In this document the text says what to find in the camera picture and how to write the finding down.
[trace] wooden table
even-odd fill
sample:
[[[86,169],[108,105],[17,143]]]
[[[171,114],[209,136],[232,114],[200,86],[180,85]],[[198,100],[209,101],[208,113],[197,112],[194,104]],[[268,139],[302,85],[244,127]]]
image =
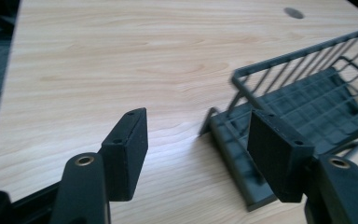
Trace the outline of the wooden table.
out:
[[[144,168],[133,200],[111,203],[113,223],[305,223],[303,204],[246,212],[198,130],[235,93],[232,70],[357,30],[343,0],[25,0],[0,104],[0,190],[16,201],[59,181],[146,107]]]

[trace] table surface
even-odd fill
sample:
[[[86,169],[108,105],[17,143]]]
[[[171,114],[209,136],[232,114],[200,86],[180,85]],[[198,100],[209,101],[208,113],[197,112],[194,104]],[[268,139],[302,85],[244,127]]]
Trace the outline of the table surface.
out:
[[[146,107],[148,153],[133,200],[111,203],[113,223],[305,223],[303,204],[246,212],[198,131],[234,96],[234,69],[357,30],[343,0],[22,1],[0,104],[0,190],[16,201],[59,181],[66,161]]]

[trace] dish rack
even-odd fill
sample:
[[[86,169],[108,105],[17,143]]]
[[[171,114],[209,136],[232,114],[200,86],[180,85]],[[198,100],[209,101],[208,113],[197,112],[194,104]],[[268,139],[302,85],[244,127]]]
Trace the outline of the dish rack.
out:
[[[247,152],[252,108],[289,123],[318,155],[358,150],[358,32],[237,69],[231,81],[227,111],[211,108],[200,134],[212,132],[248,211],[276,200]]]

